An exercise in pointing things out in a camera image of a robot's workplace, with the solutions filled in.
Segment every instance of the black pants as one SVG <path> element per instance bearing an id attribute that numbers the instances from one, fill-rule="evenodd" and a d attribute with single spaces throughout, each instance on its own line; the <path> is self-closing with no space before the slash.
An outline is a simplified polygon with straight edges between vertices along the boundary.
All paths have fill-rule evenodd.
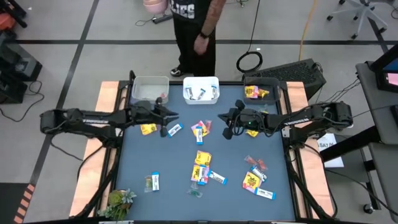
<path id="1" fill-rule="evenodd" d="M 214 76 L 216 69 L 216 31 L 209 36 L 207 51 L 198 55 L 193 49 L 201 26 L 174 18 L 174 32 L 180 49 L 180 69 L 196 77 Z"/>

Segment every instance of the robotic table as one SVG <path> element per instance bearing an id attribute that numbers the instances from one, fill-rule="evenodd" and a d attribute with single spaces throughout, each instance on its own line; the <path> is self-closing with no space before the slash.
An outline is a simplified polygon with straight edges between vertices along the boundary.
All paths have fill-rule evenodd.
<path id="1" fill-rule="evenodd" d="M 217 114 L 228 112 L 237 99 L 243 98 L 243 87 L 220 86 L 215 105 L 187 105 L 182 92 L 181 85 L 170 86 L 166 107 L 180 117 L 168 128 L 183 124 L 172 138 L 160 138 L 158 133 L 143 136 L 139 126 L 128 128 L 124 134 L 116 188 L 130 188 L 137 194 L 126 220 L 294 220 L 280 132 L 271 138 L 262 133 L 256 138 L 243 134 L 232 140 L 222 136 L 225 123 Z M 267 111 L 278 113 L 276 105 L 268 106 Z M 206 119 L 213 121 L 211 132 L 198 146 L 190 127 Z M 211 153 L 210 169 L 228 178 L 226 185 L 209 179 L 199 188 L 202 198 L 187 194 L 197 150 Z M 268 180 L 261 188 L 275 192 L 275 200 L 242 188 L 250 168 L 244 161 L 247 155 L 263 159 L 269 168 Z M 160 191 L 144 193 L 144 177 L 154 171 L 160 174 Z"/>

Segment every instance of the white plastic bin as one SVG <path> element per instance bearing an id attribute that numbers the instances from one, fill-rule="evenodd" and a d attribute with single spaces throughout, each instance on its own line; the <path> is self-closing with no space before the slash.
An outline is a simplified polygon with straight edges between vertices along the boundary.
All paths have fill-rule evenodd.
<path id="1" fill-rule="evenodd" d="M 137 77 L 132 85 L 132 97 L 137 100 L 148 100 L 155 103 L 158 97 L 163 103 L 169 101 L 169 78 L 167 77 Z"/>
<path id="2" fill-rule="evenodd" d="M 205 94 L 212 94 L 212 92 L 209 93 L 211 86 L 214 85 L 217 87 L 216 91 L 216 97 L 211 100 L 191 100 L 187 91 L 185 90 L 187 87 L 192 87 L 194 89 L 201 89 L 201 88 L 207 88 L 208 91 L 206 91 Z M 199 94 L 196 92 L 193 93 L 194 98 L 196 98 Z M 184 96 L 185 102 L 189 105 L 210 105 L 210 104 L 215 104 L 217 103 L 218 98 L 220 97 L 220 84 L 218 81 L 217 77 L 187 77 L 184 78 L 183 81 L 183 89 L 182 89 L 182 95 Z"/>

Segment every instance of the gray floor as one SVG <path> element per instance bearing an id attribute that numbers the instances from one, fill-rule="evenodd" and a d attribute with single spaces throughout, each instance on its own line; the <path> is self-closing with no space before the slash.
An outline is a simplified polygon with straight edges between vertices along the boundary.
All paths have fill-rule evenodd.
<path id="1" fill-rule="evenodd" d="M 94 0 L 18 0 L 28 16 L 28 28 L 16 27 L 21 40 L 79 40 Z M 319 0 L 313 19 L 308 27 L 307 40 L 348 40 L 356 29 L 354 15 L 335 17 L 326 21 L 326 16 L 335 10 L 349 8 L 340 6 L 338 1 Z M 220 19 L 217 38 L 224 40 L 250 39 L 257 1 L 250 0 L 245 8 L 228 4 Z M 302 29 L 312 6 L 311 0 L 262 0 L 254 34 L 259 40 L 300 40 Z M 398 22 L 390 17 L 392 8 L 381 4 L 375 10 L 388 24 L 383 33 L 385 40 L 398 40 Z M 172 21 L 154 25 L 149 22 L 144 27 L 134 23 L 139 19 L 150 19 L 141 1 L 138 0 L 99 0 L 88 40 L 172 40 Z M 377 40 L 368 21 L 357 40 Z M 43 81 L 44 101 L 34 106 L 21 123 L 13 123 L 0 116 L 0 182 L 29 182 L 32 169 L 43 144 L 44 135 L 39 131 L 39 114 L 54 108 L 67 77 L 78 42 L 66 44 L 25 44 L 25 48 L 43 64 L 39 80 Z M 241 74 L 235 69 L 236 60 L 247 51 L 247 45 L 217 45 L 216 74 L 220 80 L 239 80 Z M 253 45 L 260 48 L 264 57 L 263 68 L 295 62 L 299 57 L 299 46 L 292 45 Z M 329 98 L 334 92 L 343 89 L 356 78 L 355 64 L 374 60 L 382 54 L 380 45 L 305 45 L 303 58 L 313 58 L 324 69 L 327 84 L 320 100 Z M 137 75 L 166 75 L 176 66 L 178 48 L 170 45 L 85 45 L 75 70 L 64 108 L 93 110 L 105 80 L 125 80 L 128 71 Z M 249 68 L 256 59 L 247 58 L 243 66 Z M 22 116 L 36 96 L 27 96 L 21 105 L 1 106 L 5 113 L 13 117 Z M 342 97 L 350 104 L 353 114 L 368 110 L 360 86 Z M 351 129 L 343 134 L 356 134 L 373 125 L 371 115 L 366 113 L 354 121 Z M 55 143 L 78 157 L 83 157 L 86 139 L 80 136 L 63 134 L 55 138 Z M 76 171 L 79 162 L 50 148 L 28 209 L 25 222 L 67 218 L 76 186 Z M 338 218 L 348 221 L 392 223 L 386 210 L 373 215 L 362 212 L 362 205 L 369 197 L 361 187 L 344 179 L 330 178 L 331 190 L 338 203 Z M 382 195 L 379 185 L 378 194 Z"/>

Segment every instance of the black t-shirt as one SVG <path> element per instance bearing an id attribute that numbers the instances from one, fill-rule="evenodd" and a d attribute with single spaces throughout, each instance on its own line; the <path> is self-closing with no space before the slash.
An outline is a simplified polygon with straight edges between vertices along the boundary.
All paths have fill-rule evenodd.
<path id="1" fill-rule="evenodd" d="M 174 18 L 203 25 L 211 0 L 170 0 Z"/>

